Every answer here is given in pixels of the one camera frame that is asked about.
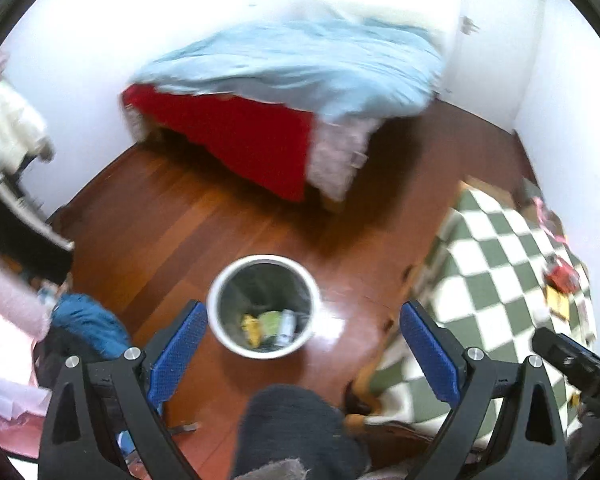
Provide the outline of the red soda can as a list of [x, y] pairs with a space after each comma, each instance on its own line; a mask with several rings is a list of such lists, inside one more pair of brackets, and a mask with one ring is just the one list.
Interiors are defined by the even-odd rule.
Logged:
[[558, 256], [547, 261], [544, 276], [550, 286], [565, 295], [574, 294], [580, 287], [577, 271], [566, 260]]

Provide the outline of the yellow fruit peel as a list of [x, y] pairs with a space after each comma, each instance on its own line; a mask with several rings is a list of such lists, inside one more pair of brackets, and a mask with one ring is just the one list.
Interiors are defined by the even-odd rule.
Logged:
[[257, 349], [262, 344], [262, 330], [260, 322], [251, 314], [242, 316], [242, 333], [250, 349]]

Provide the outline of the green white box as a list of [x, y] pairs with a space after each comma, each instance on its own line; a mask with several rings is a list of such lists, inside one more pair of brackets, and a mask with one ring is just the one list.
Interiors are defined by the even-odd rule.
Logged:
[[266, 311], [258, 316], [258, 323], [260, 328], [260, 347], [269, 347], [275, 344], [280, 322], [282, 322], [282, 312], [280, 311]]

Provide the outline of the white blue long box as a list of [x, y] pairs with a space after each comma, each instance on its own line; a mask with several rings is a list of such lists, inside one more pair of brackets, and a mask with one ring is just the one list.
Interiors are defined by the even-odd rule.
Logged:
[[297, 315], [294, 311], [283, 310], [280, 314], [278, 329], [274, 339], [276, 348], [287, 347], [294, 341], [294, 333], [296, 332]]

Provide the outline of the yellow small box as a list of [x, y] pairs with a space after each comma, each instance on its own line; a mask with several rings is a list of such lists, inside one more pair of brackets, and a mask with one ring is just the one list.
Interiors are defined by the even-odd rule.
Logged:
[[569, 297], [553, 286], [545, 286], [545, 302], [552, 315], [558, 316], [564, 321], [570, 320]]

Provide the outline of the white round trash bin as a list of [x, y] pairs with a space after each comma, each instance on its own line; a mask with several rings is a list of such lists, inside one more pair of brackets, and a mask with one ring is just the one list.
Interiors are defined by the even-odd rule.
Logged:
[[[291, 310], [297, 315], [294, 341], [284, 348], [250, 349], [242, 333], [242, 316]], [[301, 349], [315, 334], [323, 298], [314, 277], [286, 257], [251, 255], [240, 258], [214, 279], [207, 296], [209, 324], [225, 349], [250, 360], [276, 360]]]

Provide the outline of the blue jacket pile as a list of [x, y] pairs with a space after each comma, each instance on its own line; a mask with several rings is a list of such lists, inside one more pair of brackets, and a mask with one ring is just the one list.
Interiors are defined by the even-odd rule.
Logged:
[[91, 296], [62, 295], [52, 311], [50, 330], [33, 350], [36, 380], [51, 389], [69, 356], [84, 363], [114, 360], [130, 345], [124, 325]]

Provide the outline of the pink knitted garment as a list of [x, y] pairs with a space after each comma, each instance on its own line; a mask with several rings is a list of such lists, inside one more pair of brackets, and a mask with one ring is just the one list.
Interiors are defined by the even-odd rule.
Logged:
[[0, 315], [36, 341], [50, 330], [50, 309], [23, 281], [0, 266]]

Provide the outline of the green white checkered tablecloth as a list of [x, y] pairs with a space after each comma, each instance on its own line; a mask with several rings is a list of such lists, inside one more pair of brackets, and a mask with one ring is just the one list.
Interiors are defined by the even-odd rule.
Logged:
[[[555, 257], [579, 277], [566, 318], [545, 300], [544, 273]], [[463, 346], [478, 347], [494, 360], [522, 362], [538, 327], [586, 348], [597, 337], [584, 264], [540, 226], [468, 185], [444, 218], [410, 296]], [[368, 391], [378, 404], [365, 419], [367, 428], [388, 426], [431, 438], [449, 413], [400, 334], [390, 337]]]

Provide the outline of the pink plush toy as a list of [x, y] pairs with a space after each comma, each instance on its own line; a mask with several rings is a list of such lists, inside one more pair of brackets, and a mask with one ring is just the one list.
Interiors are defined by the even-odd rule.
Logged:
[[533, 197], [532, 204], [535, 220], [540, 228], [557, 243], [566, 244], [564, 227], [558, 215], [545, 205], [542, 198]]

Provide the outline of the black fuzzy trouser leg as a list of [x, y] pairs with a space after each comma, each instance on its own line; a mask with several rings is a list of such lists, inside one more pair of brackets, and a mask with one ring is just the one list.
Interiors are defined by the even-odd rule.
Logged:
[[370, 469], [364, 443], [343, 414], [317, 393], [272, 385], [256, 393], [240, 420], [234, 479], [357, 479]]

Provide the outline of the red bed sheet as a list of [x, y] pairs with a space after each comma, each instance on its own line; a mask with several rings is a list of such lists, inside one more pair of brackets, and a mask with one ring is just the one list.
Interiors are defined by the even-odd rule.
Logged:
[[311, 113], [232, 94], [160, 92], [151, 84], [131, 84], [122, 103], [202, 146], [239, 177], [283, 200], [304, 200]]

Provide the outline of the white door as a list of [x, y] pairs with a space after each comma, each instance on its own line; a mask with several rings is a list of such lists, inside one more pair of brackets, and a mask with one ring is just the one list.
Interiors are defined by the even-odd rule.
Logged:
[[514, 128], [541, 36], [543, 0], [465, 0], [440, 98]]

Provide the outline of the patterned mattress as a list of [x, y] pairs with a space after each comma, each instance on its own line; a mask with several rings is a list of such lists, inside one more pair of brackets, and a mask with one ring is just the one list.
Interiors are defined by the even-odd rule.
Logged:
[[323, 198], [343, 203], [353, 180], [367, 160], [372, 135], [380, 119], [347, 119], [340, 124], [315, 119], [310, 133], [306, 182]]

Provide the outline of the light blue duvet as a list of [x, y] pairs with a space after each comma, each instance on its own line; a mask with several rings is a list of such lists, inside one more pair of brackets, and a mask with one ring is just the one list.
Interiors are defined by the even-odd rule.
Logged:
[[332, 15], [230, 26], [144, 64], [130, 81], [282, 104], [339, 124], [421, 113], [443, 70], [427, 29]]

